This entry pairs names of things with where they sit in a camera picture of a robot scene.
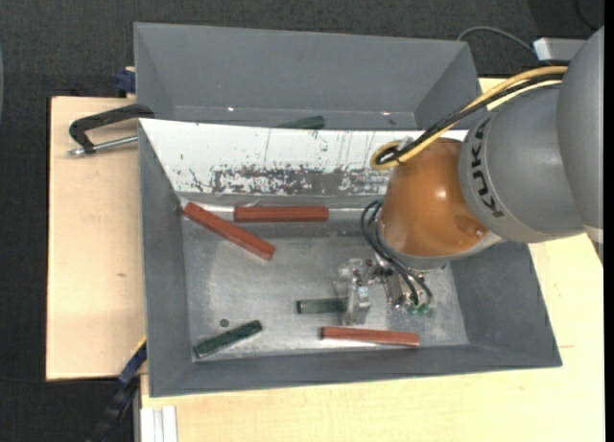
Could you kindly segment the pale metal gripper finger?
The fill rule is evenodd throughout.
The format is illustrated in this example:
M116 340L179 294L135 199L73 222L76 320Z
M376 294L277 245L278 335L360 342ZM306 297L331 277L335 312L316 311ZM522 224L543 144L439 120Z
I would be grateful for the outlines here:
M347 261L338 268L337 277L334 279L334 291L340 299L349 298L358 268L358 261Z
M371 308L368 287L353 285L346 297L345 306L346 309L341 319L342 325L364 325Z

